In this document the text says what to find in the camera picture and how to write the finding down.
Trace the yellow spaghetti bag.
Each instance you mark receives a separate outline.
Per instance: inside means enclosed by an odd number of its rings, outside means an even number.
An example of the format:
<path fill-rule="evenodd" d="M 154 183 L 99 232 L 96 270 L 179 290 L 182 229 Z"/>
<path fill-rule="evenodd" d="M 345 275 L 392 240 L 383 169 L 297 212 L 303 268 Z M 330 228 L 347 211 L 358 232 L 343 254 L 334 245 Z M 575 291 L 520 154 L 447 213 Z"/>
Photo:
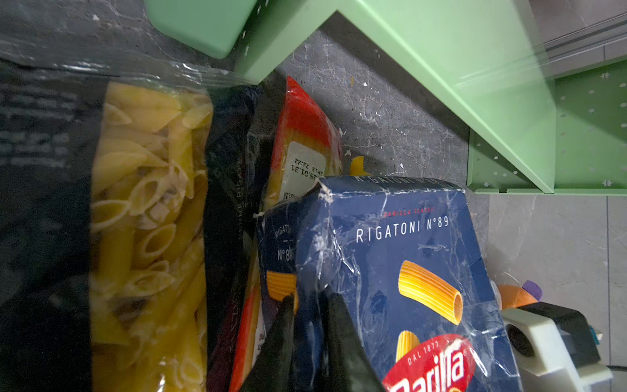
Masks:
<path fill-rule="evenodd" d="M 364 156 L 357 156 L 353 158 L 350 164 L 349 174 L 351 176 L 370 176 L 371 173 L 365 170 L 364 163 Z"/>

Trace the orange monster plush toy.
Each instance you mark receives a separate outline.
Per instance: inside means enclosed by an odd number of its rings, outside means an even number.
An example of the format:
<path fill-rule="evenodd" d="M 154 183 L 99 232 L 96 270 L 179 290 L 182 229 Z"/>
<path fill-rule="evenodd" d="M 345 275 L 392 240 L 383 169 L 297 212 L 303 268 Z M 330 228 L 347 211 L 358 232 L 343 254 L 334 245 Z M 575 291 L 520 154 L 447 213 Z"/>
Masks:
<path fill-rule="evenodd" d="M 499 294 L 501 295 L 501 309 L 519 308 L 525 305 L 531 305 L 542 299 L 542 289 L 531 280 L 523 283 L 522 286 L 510 284 L 497 285 Z"/>

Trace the red spaghetti pack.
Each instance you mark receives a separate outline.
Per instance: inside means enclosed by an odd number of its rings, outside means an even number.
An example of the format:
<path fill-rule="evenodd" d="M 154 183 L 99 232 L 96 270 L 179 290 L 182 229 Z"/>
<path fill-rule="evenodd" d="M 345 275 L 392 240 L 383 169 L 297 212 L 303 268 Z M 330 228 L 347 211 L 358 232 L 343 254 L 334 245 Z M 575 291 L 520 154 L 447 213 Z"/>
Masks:
<path fill-rule="evenodd" d="M 254 212 L 306 193 L 320 176 L 342 173 L 341 134 L 326 114 L 292 77 L 274 136 L 268 181 L 262 184 L 261 202 Z M 261 276 L 257 246 L 251 250 L 248 281 L 240 319 L 230 380 L 237 391 L 251 371 L 257 348 L 265 337 L 261 310 Z"/>

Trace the blue Barilla rigatoni box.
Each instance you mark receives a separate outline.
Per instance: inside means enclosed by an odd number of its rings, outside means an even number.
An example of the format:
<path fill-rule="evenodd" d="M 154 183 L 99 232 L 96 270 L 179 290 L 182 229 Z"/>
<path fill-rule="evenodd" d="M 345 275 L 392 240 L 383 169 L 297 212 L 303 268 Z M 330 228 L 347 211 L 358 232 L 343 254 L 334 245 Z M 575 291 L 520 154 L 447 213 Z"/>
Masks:
<path fill-rule="evenodd" d="M 462 188 L 330 176 L 257 222 L 265 322 L 295 297 L 292 390 L 324 391 L 340 294 L 385 391 L 520 391 Z"/>

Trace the small green cup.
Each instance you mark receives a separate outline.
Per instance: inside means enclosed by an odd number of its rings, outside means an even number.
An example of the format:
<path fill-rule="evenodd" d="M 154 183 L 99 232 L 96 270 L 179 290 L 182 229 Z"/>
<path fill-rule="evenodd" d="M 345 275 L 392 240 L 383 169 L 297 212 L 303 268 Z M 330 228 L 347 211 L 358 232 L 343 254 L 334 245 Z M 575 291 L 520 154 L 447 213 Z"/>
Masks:
<path fill-rule="evenodd" d="M 256 0 L 148 0 L 145 11 L 159 32 L 209 57 L 224 59 L 256 4 Z"/>

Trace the green two-tier shelf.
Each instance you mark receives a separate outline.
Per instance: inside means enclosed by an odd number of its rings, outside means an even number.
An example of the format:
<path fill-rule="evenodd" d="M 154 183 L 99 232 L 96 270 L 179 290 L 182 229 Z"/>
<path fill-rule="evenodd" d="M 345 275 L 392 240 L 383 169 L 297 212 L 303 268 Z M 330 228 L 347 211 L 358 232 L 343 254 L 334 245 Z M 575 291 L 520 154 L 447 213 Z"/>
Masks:
<path fill-rule="evenodd" d="M 526 1 L 264 1 L 235 70 L 260 82 L 339 13 L 470 126 L 478 194 L 626 194 L 626 59 L 556 74 L 626 18 L 543 42 Z"/>

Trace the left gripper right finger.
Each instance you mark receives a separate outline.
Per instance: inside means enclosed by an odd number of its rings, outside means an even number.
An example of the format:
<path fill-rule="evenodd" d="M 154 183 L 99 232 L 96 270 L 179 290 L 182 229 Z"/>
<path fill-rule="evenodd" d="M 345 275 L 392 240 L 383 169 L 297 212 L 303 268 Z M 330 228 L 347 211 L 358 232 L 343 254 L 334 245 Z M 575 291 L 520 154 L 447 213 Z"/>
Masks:
<path fill-rule="evenodd" d="M 328 295 L 326 391 L 385 391 L 374 372 L 343 297 Z"/>

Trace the black penne pasta bag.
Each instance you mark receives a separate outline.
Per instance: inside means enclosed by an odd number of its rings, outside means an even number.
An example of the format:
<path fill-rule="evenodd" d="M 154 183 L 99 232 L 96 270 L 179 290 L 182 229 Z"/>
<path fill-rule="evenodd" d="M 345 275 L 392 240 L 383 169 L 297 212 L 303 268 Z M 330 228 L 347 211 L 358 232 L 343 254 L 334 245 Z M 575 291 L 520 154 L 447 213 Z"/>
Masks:
<path fill-rule="evenodd" d="M 228 390 L 260 94 L 2 39 L 2 390 Z"/>

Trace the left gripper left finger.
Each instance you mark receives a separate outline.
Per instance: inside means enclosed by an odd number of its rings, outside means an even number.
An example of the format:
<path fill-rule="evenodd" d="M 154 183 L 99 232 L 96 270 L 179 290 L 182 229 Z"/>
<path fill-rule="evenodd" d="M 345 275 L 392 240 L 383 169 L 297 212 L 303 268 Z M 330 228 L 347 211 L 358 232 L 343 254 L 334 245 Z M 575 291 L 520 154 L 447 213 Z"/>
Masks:
<path fill-rule="evenodd" d="M 240 391 L 292 391 L 295 297 L 285 297 L 257 360 Z"/>

